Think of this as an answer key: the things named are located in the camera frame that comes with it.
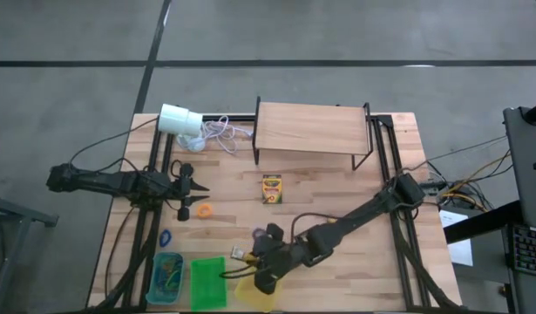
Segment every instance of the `computer keyboard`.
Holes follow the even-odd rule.
[[[513,268],[536,276],[536,229],[512,226]]]

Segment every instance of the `white cable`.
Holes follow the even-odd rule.
[[[192,138],[187,135],[179,134],[177,135],[177,142],[179,145],[191,152],[201,152],[206,148],[206,141],[209,139],[216,139],[219,145],[230,154],[234,154],[238,150],[238,145],[234,136],[236,131],[240,131],[252,137],[253,132],[239,127],[235,127],[229,124],[229,117],[222,116],[218,121],[207,121],[202,123],[200,136]],[[232,148],[227,147],[223,142],[233,142]]]

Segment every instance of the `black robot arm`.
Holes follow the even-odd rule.
[[[105,174],[83,170],[72,164],[62,164],[51,168],[47,187],[54,192],[86,190],[113,197],[125,197],[132,206],[145,208],[163,201],[180,201],[178,219],[189,217],[188,207],[193,202],[207,198],[206,195],[190,196],[191,190],[209,191],[192,179],[193,168],[181,164],[179,175],[171,181],[168,174],[147,170],[118,171]]]
[[[347,234],[381,214],[416,208],[423,199],[424,192],[412,176],[402,174],[372,200],[335,222],[318,224],[299,235],[292,235],[290,243],[283,241],[283,230],[270,223],[267,234],[254,241],[252,255],[257,257],[254,285],[263,293],[272,294],[277,280],[301,264],[312,267],[328,258]]]

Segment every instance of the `white lamp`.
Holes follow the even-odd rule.
[[[189,136],[201,135],[203,116],[186,108],[163,104],[159,113],[158,129],[161,132]]]

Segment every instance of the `butcher block tabletop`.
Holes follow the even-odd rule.
[[[390,114],[395,125],[397,144],[404,167],[413,167],[425,160],[423,145],[413,113]],[[137,114],[132,127],[157,117],[156,114]],[[253,129],[253,122],[235,122],[241,128]],[[126,145],[125,157],[141,169],[147,165],[152,146],[154,123],[132,132]],[[165,137],[161,139],[158,153],[160,168]],[[390,154],[387,134],[385,147]],[[165,205],[159,233],[168,229],[173,239],[165,248],[157,243],[156,252],[177,252],[185,259],[184,275],[179,300],[174,305],[147,306],[148,311],[190,311],[190,264],[194,259],[224,256],[227,270],[243,267],[243,263],[230,259],[231,248],[238,245],[252,249],[252,232],[266,228],[274,222],[285,230],[288,241],[291,221],[304,212],[344,215],[370,200],[383,186],[377,152],[374,152],[356,171],[351,170],[350,155],[324,154],[296,151],[264,150],[261,163],[254,164],[251,139],[237,133],[238,151],[226,153],[215,140],[210,140],[200,153],[183,151],[173,145],[171,160],[189,162],[194,167],[193,178],[209,192],[193,192],[193,195],[209,195],[190,208],[190,219],[177,221],[177,213]],[[390,172],[393,165],[389,160]],[[123,164],[123,170],[131,170]],[[264,174],[282,176],[282,204],[262,204],[261,179]],[[412,173],[416,180],[428,179],[425,167]],[[199,218],[200,204],[210,204],[213,213]],[[96,305],[104,299],[105,267],[111,254],[115,235],[130,211],[126,199],[116,198],[105,230],[105,238],[94,274],[88,305]],[[147,219],[144,235],[151,222]],[[109,275],[108,289],[121,278],[130,260],[132,242],[138,217],[134,209],[128,217],[116,248]],[[296,225],[296,233],[322,218],[306,216]],[[451,265],[444,232],[436,207],[423,205],[415,220],[418,243],[424,267],[438,286],[457,304],[461,304],[458,284]],[[135,279],[132,302],[139,301],[143,277],[143,265]],[[410,282],[415,304],[420,304],[417,279],[409,268]],[[238,279],[227,280],[227,308],[218,311],[255,311],[236,299],[234,289]],[[390,218],[381,215],[372,222],[345,236],[334,254],[312,268],[300,266],[282,279],[282,290],[275,301],[274,311],[400,311],[404,299],[397,269]]]

